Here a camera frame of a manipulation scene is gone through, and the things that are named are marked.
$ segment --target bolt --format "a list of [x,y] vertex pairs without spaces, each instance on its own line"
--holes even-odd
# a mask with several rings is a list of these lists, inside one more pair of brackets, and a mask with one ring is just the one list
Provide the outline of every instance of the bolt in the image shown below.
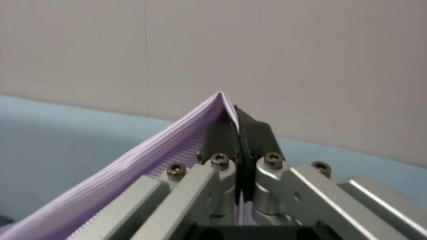
[[203,150],[197,150],[195,152],[195,158],[197,159],[197,162],[201,163],[203,161]]
[[269,152],[264,156],[264,165],[272,170],[281,169],[283,161],[283,156],[277,152]]
[[215,153],[210,158],[210,164],[212,168],[217,171],[224,171],[229,168],[229,156],[224,153]]
[[311,166],[317,169],[321,174],[323,174],[328,179],[331,177],[332,169],[331,169],[331,166],[329,166],[329,164],[327,164],[326,162],[314,161],[311,164]]
[[167,167],[166,173],[169,180],[178,182],[186,175],[187,167],[183,163],[174,162]]

